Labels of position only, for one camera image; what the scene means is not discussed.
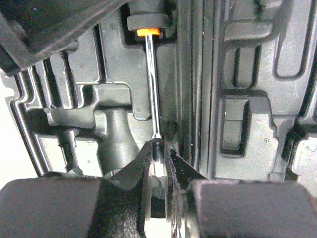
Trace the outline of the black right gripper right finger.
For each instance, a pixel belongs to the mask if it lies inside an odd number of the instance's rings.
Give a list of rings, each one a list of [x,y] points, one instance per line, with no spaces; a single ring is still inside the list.
[[[314,238],[317,201],[295,182],[207,179],[166,152],[174,238]]]

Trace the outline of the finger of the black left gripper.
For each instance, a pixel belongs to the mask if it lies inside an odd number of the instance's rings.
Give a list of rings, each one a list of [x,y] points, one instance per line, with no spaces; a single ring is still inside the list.
[[[124,0],[2,0],[0,68],[8,76],[65,49]]]

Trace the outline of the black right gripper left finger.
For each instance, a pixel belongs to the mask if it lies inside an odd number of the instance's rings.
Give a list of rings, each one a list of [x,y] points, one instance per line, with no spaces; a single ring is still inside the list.
[[[109,179],[16,179],[0,191],[3,238],[143,238],[152,143]]]

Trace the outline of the large orange black screwdriver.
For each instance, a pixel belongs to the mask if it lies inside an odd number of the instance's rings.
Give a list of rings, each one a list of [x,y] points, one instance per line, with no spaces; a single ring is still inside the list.
[[[129,3],[130,15],[127,27],[131,32],[145,40],[146,64],[150,96],[151,117],[153,125],[152,145],[154,176],[160,181],[153,186],[155,197],[155,215],[167,217],[167,172],[164,164],[164,139],[161,133],[159,113],[159,84],[157,76],[156,49],[154,37],[161,34],[166,26],[168,16],[164,13],[162,0],[133,0]]]

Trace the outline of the black plastic tool case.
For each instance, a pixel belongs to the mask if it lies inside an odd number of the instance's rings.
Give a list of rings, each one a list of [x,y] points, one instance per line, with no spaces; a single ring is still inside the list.
[[[316,178],[317,3],[163,0],[154,37],[161,133],[209,179]],[[145,40],[129,3],[8,76],[39,176],[109,177],[152,138]]]

